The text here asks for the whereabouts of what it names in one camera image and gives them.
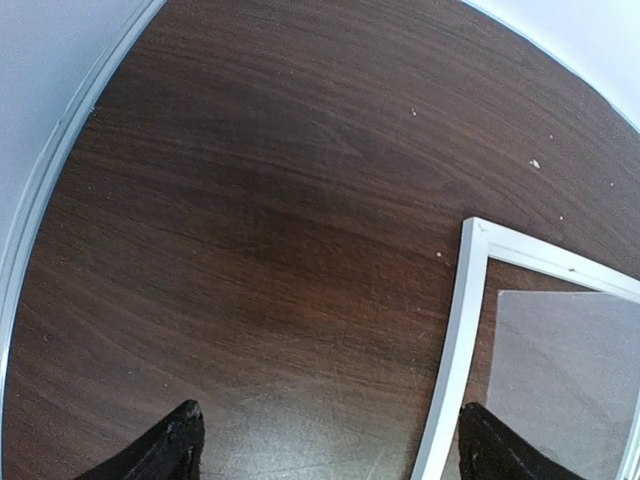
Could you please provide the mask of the clear acrylic sheet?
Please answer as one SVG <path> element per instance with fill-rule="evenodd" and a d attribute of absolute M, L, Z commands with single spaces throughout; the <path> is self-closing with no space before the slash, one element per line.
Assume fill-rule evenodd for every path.
<path fill-rule="evenodd" d="M 499 293 L 486 406 L 537 450 L 585 479 L 615 478 L 638 395 L 638 304 Z"/>

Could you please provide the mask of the white picture frame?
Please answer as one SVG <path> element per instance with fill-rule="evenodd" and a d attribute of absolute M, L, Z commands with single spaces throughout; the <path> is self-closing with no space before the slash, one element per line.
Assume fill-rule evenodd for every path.
<path fill-rule="evenodd" d="M 465 219 L 444 347 L 413 479 L 439 479 L 444 471 L 469 378 L 490 259 L 639 302 L 637 279 L 489 220 Z"/>

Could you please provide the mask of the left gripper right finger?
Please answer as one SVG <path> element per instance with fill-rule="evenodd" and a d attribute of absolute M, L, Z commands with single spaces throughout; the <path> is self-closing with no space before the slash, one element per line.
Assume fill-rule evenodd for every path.
<path fill-rule="evenodd" d="M 477 402 L 467 403 L 461 409 L 458 433 L 462 479 L 580 479 L 536 450 Z"/>

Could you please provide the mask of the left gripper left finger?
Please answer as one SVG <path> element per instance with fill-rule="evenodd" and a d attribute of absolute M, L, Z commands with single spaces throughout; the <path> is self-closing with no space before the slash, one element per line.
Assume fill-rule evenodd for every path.
<path fill-rule="evenodd" d="M 204 442 L 200 405 L 186 400 L 127 448 L 78 479 L 199 479 Z"/>

